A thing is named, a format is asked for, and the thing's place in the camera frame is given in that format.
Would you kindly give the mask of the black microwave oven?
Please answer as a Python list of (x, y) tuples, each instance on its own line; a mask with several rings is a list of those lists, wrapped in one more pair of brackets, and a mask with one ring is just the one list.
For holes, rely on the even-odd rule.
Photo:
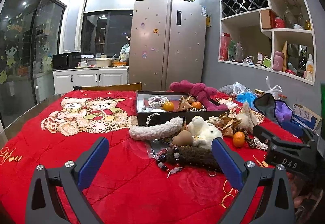
[(81, 61), (80, 52), (56, 54), (52, 58), (53, 70), (68, 70), (78, 66)]

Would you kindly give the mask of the white fluffy hair clip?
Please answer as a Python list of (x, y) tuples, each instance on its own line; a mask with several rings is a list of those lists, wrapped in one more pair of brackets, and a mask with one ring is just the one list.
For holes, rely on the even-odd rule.
[(180, 117), (172, 118), (171, 120), (154, 126), (131, 126), (129, 135), (134, 140), (153, 140), (174, 136), (181, 132), (185, 121)]

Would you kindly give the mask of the blue white cardboard box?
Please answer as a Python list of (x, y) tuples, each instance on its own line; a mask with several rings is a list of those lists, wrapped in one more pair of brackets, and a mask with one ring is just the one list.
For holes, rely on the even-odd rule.
[(293, 105), (292, 118), (313, 131), (318, 129), (322, 121), (322, 118), (318, 114), (299, 104)]

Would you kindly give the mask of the blue plastic bag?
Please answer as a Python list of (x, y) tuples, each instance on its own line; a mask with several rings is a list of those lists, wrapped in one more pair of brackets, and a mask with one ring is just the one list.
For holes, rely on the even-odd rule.
[(245, 93), (241, 93), (241, 94), (238, 94), (237, 97), (236, 97), (236, 100), (240, 103), (248, 103), (249, 104), (249, 107), (251, 109), (255, 109), (255, 106), (254, 106), (254, 100), (257, 98), (257, 96), (252, 93), (252, 92), (245, 92)]

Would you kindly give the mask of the black shallow tray box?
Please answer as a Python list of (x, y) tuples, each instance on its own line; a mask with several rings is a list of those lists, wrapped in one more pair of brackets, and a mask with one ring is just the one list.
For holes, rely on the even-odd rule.
[[(150, 107), (149, 99), (155, 96), (167, 97), (170, 102), (173, 103), (174, 109), (172, 111), (165, 111), (162, 107)], [(187, 123), (190, 123), (194, 116), (201, 116), (204, 120), (209, 119), (210, 117), (219, 117), (224, 113), (229, 113), (230, 110), (198, 110), (190, 111), (183, 110), (177, 111), (180, 100), (182, 97), (186, 98), (186, 93), (176, 93), (176, 92), (162, 92), (162, 91), (137, 91), (137, 121), (140, 126), (146, 126), (146, 121), (148, 117), (153, 113), (158, 113), (158, 118), (156, 118), (158, 123), (164, 123), (169, 121), (174, 117), (184, 117)]]

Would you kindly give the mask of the wooden chair back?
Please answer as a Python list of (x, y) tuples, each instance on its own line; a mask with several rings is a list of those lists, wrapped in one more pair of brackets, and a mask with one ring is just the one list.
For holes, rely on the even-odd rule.
[(142, 90), (142, 83), (130, 83), (130, 84), (120, 84), (120, 85), (108, 85), (108, 86), (74, 86), (74, 91), (139, 91)]

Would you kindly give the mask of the gold triangular snack packet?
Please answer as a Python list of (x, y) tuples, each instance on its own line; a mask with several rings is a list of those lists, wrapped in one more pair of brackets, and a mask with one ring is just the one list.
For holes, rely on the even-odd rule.
[(233, 137), (235, 134), (235, 127), (241, 123), (240, 118), (228, 117), (227, 113), (221, 114), (219, 117), (210, 117), (206, 120), (207, 123), (214, 125), (223, 137)]

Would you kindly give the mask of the white kitchen counter cabinet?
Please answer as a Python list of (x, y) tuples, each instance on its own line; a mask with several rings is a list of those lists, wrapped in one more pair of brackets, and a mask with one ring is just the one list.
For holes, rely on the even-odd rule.
[(128, 66), (86, 67), (52, 71), (55, 93), (63, 94), (73, 87), (96, 87), (128, 83)]

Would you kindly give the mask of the orange tangerine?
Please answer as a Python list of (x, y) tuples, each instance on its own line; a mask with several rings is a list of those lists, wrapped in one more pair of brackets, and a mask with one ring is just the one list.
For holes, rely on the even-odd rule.
[(163, 110), (168, 111), (168, 112), (173, 112), (174, 110), (174, 104), (171, 101), (166, 101), (162, 105)]
[(199, 102), (199, 101), (195, 101), (195, 102), (192, 103), (192, 108), (201, 109), (202, 108), (202, 103)]
[(245, 134), (241, 131), (238, 131), (234, 134), (232, 144), (237, 148), (241, 148), (245, 143)]

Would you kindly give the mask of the white plush duck toy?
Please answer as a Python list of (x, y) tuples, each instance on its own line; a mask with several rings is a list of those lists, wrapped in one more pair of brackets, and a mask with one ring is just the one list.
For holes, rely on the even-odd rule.
[(204, 121), (200, 116), (194, 116), (187, 126), (193, 137), (193, 146), (211, 150), (215, 138), (223, 138), (222, 133), (215, 125)]

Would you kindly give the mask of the glass sliding door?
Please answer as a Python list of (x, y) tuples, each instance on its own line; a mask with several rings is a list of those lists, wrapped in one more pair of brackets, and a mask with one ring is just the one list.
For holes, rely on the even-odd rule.
[(5, 0), (1, 9), (1, 122), (10, 125), (54, 94), (65, 7), (56, 0)]

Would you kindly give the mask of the red gift box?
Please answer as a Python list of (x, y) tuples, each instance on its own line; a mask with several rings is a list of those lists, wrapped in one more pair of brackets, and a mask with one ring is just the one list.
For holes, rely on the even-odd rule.
[(227, 61), (228, 60), (228, 47), (231, 40), (231, 35), (223, 32), (221, 34), (221, 43), (220, 43), (220, 52), (219, 52), (219, 60)]

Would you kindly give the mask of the black purple bag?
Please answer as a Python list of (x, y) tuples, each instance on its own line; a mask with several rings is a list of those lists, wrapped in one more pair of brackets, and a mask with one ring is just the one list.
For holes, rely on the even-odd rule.
[(289, 108), (286, 102), (276, 100), (271, 93), (265, 93), (257, 97), (253, 105), (258, 112), (280, 126), (283, 122), (290, 122), (292, 120), (292, 109)]

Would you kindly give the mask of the dark brown fuzzy hair clip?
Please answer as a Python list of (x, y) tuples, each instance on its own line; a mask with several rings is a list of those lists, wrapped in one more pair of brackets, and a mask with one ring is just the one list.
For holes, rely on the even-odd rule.
[(181, 146), (166, 153), (166, 161), (170, 164), (204, 168), (208, 171), (222, 172), (211, 150), (196, 146)]

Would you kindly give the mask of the stainless double-door refrigerator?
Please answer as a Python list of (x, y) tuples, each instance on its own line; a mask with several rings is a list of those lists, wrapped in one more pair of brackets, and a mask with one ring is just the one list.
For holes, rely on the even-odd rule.
[(202, 79), (206, 8), (184, 0), (135, 0), (128, 81), (144, 90)]

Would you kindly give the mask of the clear plastic bag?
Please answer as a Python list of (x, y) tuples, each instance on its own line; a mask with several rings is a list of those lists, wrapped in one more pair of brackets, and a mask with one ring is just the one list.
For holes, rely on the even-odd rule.
[(237, 97), (239, 94), (242, 93), (251, 93), (251, 89), (247, 88), (246, 86), (242, 85), (239, 82), (235, 82), (234, 84), (226, 85), (218, 89), (219, 92), (225, 93), (230, 96)]

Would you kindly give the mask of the white wall shelf unit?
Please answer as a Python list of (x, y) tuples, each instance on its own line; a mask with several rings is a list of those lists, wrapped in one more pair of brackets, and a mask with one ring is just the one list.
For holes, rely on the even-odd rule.
[[(220, 0), (220, 17), (221, 34), (231, 35), (228, 59), (220, 62), (315, 84), (316, 40), (307, 0)], [(284, 54), (282, 71), (273, 70), (276, 51)]]

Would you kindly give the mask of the magenta plush toy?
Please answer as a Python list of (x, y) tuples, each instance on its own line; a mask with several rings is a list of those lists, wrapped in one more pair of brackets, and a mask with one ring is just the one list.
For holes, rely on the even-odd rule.
[(169, 86), (171, 91), (186, 93), (196, 97), (201, 102), (207, 111), (227, 111), (228, 107), (225, 104), (215, 105), (210, 101), (211, 96), (217, 94), (217, 90), (212, 87), (207, 87), (204, 83), (191, 83), (188, 80), (181, 82), (172, 82)]

